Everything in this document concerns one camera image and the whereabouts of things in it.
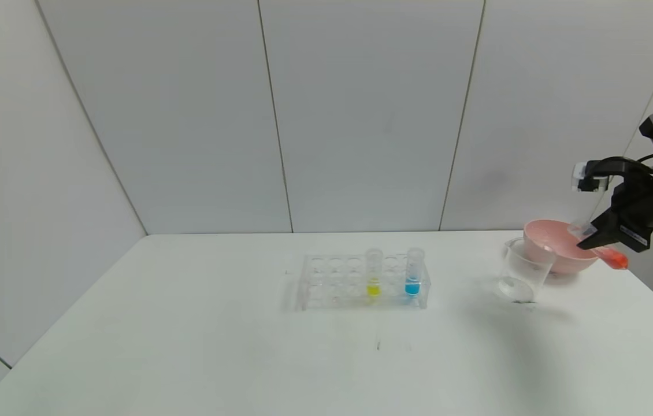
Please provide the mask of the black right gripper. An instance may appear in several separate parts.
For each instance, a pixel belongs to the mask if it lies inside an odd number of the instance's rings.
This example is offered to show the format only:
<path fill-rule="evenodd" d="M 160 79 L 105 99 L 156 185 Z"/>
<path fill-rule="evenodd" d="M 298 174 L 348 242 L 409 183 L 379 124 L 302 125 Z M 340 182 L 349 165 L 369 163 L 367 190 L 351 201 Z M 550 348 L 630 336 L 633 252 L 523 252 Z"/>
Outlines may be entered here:
<path fill-rule="evenodd" d="M 653 176 L 641 169 L 614 169 L 610 175 L 620 177 L 622 184 L 615 187 L 611 208 L 576 221 L 577 247 L 604 247 L 617 242 L 620 233 L 622 243 L 644 252 L 651 247 L 653 232 Z"/>

